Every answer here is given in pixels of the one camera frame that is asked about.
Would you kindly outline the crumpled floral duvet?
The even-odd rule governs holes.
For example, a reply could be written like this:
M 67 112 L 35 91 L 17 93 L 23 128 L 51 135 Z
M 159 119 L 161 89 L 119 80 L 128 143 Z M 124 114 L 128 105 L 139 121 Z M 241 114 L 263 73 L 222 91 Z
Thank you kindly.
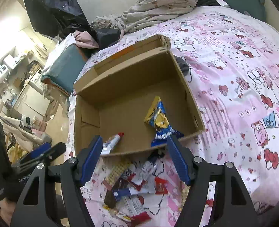
M 120 15 L 98 16 L 94 29 L 119 29 L 132 33 L 193 11 L 198 0 L 138 0 Z

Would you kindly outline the red small snack packet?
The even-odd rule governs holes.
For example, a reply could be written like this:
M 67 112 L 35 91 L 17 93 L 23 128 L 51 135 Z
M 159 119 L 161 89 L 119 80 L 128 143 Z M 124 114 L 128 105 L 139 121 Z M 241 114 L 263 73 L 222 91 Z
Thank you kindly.
M 168 194 L 167 181 L 159 177 L 155 177 L 154 181 L 155 181 L 155 193 L 167 195 Z

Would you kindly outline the pink cartoon bed sheet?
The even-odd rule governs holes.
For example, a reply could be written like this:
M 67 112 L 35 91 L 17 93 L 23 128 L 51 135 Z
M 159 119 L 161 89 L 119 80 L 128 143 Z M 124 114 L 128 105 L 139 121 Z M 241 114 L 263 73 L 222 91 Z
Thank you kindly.
M 100 156 L 82 187 L 94 226 L 260 226 L 279 205 L 279 32 L 233 9 L 209 6 L 125 35 L 93 54 L 75 83 L 94 65 L 154 35 L 170 39 L 173 56 L 189 65 L 185 76 L 205 129 L 189 140 L 196 178 L 182 211 L 181 180 L 167 143 L 149 151 Z M 76 91 L 71 94 L 68 136 L 74 147 Z M 103 180 L 122 158 L 131 160 L 120 178 L 138 191 L 167 181 L 167 195 L 136 195 L 151 217 L 140 224 L 112 217 L 103 208 Z

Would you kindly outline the teal cushion left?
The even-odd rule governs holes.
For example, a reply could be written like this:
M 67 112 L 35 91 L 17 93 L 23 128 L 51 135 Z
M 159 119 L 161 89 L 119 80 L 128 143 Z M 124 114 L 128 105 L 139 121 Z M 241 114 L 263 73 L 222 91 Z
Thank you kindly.
M 68 46 L 55 60 L 41 78 L 43 84 L 53 86 L 63 94 L 70 96 L 73 84 L 88 57 L 76 44 Z

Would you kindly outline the beige plaid wafer packet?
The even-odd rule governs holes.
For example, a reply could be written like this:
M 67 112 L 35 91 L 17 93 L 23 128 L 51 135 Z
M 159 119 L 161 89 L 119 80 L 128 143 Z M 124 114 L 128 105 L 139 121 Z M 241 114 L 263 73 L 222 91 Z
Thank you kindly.
M 103 184 L 107 190 L 111 191 L 115 183 L 119 180 L 121 175 L 129 168 L 131 160 L 128 158 L 122 158 L 119 163 L 113 166 L 110 174 L 103 180 Z

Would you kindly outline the white red tube snack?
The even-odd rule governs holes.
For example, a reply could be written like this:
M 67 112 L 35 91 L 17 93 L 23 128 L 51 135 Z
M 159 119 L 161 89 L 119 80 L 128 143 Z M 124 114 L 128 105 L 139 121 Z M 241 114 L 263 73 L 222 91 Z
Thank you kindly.
M 108 140 L 103 143 L 103 148 L 101 152 L 101 156 L 106 156 L 111 153 L 114 147 L 119 143 L 121 138 L 124 136 L 124 132 L 117 133 L 111 136 Z

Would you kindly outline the white blue snack bar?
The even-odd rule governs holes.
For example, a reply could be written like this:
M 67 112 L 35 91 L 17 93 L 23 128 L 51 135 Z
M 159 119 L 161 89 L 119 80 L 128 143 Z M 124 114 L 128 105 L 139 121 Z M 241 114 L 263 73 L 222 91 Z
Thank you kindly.
M 144 185 L 139 191 L 135 187 L 127 187 L 112 191 L 116 201 L 120 201 L 123 197 L 139 194 L 155 194 L 155 187 L 148 184 Z

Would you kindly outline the brown cardboard box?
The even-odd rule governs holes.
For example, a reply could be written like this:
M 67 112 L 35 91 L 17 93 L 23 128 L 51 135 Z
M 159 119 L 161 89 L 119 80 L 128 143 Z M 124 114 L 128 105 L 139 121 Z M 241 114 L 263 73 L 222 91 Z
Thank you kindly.
M 200 111 L 170 48 L 168 37 L 154 35 L 92 66 L 74 84 L 76 152 L 96 135 L 105 140 L 120 132 L 124 136 L 111 155 L 151 150 L 156 130 L 144 119 L 155 97 L 183 140 L 203 132 Z

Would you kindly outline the dark cloth beside box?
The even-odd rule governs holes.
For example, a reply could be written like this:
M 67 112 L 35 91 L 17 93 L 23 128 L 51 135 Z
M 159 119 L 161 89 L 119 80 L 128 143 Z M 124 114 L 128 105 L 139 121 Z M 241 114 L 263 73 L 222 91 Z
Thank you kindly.
M 178 56 L 174 57 L 183 75 L 187 76 L 187 74 L 189 73 L 189 65 L 187 64 L 187 62 L 183 58 L 180 58 Z

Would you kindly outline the yellow red snack bar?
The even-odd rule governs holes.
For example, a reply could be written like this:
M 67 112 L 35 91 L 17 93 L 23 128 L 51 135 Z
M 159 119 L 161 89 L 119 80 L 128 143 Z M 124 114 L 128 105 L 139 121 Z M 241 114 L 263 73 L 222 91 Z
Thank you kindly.
M 131 223 L 131 221 L 132 221 L 131 217 L 129 217 L 128 215 L 126 215 L 124 213 L 119 212 L 118 210 L 116 210 L 114 208 L 110 208 L 107 205 L 103 205 L 103 208 L 105 210 L 107 210 L 112 217 L 116 217 L 118 219 L 121 219 L 124 222 Z

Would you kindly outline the yellow blue snack packet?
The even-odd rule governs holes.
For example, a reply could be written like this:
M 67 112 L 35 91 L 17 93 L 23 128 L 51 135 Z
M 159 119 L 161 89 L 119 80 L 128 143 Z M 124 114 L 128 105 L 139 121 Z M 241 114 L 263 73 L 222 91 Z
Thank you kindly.
M 184 137 L 180 131 L 172 128 L 167 119 L 166 110 L 159 96 L 155 96 L 145 118 L 144 123 L 155 128 L 155 137 L 151 142 L 151 147 L 165 144 L 170 135 L 175 135 L 177 138 Z

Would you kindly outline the dark brown snack packet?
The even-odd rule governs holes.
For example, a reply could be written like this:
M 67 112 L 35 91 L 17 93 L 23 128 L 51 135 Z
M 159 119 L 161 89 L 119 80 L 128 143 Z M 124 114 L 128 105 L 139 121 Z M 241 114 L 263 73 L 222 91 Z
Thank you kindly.
M 104 203 L 108 208 L 115 208 L 116 203 L 119 200 L 118 190 L 125 189 L 128 186 L 128 181 L 120 178 L 112 187 L 111 190 L 106 192 Z

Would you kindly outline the black plastic bag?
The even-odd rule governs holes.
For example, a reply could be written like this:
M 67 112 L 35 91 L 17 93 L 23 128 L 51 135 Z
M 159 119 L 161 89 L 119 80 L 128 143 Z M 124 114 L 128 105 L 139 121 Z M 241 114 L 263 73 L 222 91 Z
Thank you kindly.
M 94 29 L 77 0 L 24 0 L 24 4 L 34 31 L 44 36 L 65 39 L 69 33 L 86 31 L 100 50 L 123 37 L 120 29 Z

